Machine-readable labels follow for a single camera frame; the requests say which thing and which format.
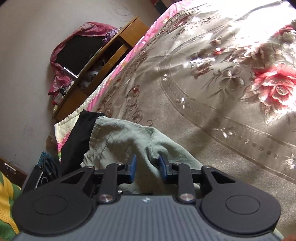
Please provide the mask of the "olive green pants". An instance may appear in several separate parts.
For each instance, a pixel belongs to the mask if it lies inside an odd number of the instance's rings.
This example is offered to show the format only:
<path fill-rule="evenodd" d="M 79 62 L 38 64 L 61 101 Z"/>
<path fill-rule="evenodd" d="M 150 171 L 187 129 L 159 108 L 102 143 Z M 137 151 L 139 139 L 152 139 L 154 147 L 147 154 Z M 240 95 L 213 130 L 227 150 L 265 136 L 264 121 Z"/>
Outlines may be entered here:
<path fill-rule="evenodd" d="M 132 184 L 122 184 L 123 191 L 133 194 L 172 194 L 173 184 L 165 185 L 159 173 L 158 158 L 171 163 L 183 163 L 192 169 L 201 169 L 201 163 L 185 148 L 150 126 L 127 120 L 100 116 L 94 124 L 89 149 L 83 156 L 81 167 L 104 169 L 116 162 L 126 163 L 137 158 L 137 170 Z"/>

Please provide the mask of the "yellow green patterned cloth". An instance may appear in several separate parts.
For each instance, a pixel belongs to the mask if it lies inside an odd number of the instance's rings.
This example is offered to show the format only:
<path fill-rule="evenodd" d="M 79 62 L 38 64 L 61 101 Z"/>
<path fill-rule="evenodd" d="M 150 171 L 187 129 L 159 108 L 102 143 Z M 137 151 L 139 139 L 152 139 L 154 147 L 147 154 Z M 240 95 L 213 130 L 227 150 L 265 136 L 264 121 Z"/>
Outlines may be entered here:
<path fill-rule="evenodd" d="M 1 240 L 12 240 L 19 234 L 19 229 L 12 217 L 11 209 L 21 193 L 21 188 L 1 172 L 0 182 L 0 235 Z"/>

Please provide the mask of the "black folded garment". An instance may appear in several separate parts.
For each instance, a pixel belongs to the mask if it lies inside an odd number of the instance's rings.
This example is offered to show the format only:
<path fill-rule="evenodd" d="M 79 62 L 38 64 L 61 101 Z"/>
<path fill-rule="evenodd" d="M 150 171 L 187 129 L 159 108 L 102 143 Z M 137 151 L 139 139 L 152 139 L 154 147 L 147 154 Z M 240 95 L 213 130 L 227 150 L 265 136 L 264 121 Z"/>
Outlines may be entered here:
<path fill-rule="evenodd" d="M 62 176 L 81 168 L 84 154 L 89 149 L 89 141 L 94 124 L 100 116 L 105 116 L 105 114 L 92 113 L 86 110 L 79 114 L 74 128 L 61 149 Z"/>

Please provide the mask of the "floral satin bedspread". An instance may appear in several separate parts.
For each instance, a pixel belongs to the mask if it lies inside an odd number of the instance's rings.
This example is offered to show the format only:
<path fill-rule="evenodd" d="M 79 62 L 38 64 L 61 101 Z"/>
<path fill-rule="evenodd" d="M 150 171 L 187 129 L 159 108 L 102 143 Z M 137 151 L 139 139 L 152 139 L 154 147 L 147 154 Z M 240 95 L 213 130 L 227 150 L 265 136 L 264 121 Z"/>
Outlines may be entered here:
<path fill-rule="evenodd" d="M 295 8 L 288 1 L 181 1 L 71 114 L 55 125 L 61 149 L 83 111 L 150 126 L 278 199 L 295 234 Z"/>

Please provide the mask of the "wooden bedside cabinet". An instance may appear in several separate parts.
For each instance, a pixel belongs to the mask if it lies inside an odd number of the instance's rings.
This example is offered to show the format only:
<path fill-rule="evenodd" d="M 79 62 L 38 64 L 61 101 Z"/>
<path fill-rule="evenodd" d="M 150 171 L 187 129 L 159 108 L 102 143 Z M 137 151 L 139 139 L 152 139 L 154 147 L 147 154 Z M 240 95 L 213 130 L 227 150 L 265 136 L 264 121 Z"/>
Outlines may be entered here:
<path fill-rule="evenodd" d="M 137 16 L 98 50 L 76 75 L 76 80 L 61 102 L 54 107 L 52 119 L 61 121 L 78 108 L 135 47 L 147 30 L 148 27 Z"/>

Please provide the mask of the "pink cloth covered box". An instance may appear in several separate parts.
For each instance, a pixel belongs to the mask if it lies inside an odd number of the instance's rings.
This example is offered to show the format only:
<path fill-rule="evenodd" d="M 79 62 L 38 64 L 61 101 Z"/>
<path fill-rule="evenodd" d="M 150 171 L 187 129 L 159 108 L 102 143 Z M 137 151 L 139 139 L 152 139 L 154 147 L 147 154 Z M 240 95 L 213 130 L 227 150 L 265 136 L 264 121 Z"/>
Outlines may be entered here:
<path fill-rule="evenodd" d="M 117 34 L 118 28 L 98 22 L 85 22 L 58 44 L 50 57 L 55 77 L 48 95 L 55 95 L 60 88 L 69 86 L 72 80 L 64 74 L 64 68 L 78 75 L 94 54 L 109 41 L 107 35 L 110 33 Z"/>

